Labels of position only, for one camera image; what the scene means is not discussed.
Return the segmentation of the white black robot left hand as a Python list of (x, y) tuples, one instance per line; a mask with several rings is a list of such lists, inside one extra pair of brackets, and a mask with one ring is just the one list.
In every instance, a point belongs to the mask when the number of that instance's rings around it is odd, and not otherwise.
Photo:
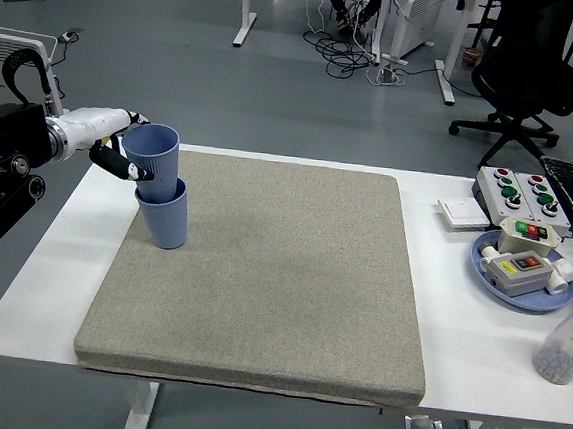
[(77, 150), (87, 150), (91, 161), (106, 172), (127, 181), (154, 180), (154, 173), (141, 168), (114, 146), (117, 134), (146, 125), (140, 113), (119, 108), (80, 108), (58, 118), (61, 129), (56, 160), (67, 160)]

